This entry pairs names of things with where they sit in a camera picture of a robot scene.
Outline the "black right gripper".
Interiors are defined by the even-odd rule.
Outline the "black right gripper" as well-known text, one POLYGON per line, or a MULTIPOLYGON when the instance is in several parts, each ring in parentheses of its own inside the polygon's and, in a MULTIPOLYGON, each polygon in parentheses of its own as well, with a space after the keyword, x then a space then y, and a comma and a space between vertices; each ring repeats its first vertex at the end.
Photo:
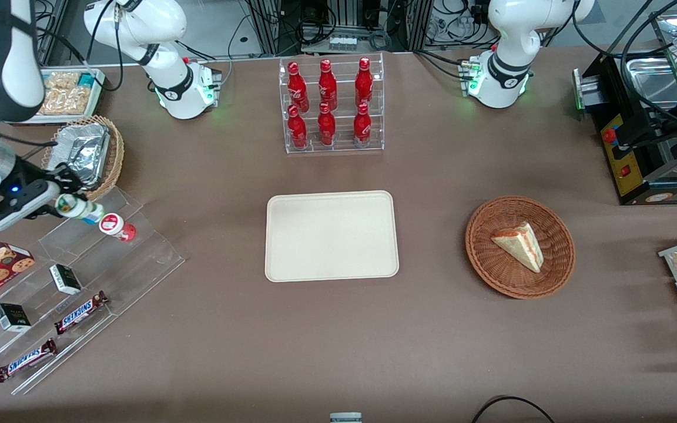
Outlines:
POLYGON ((68 164, 58 164, 48 173, 16 156, 13 169, 0 184, 0 198, 54 196, 58 194, 57 182, 61 194, 70 194, 85 200, 82 180, 68 164))

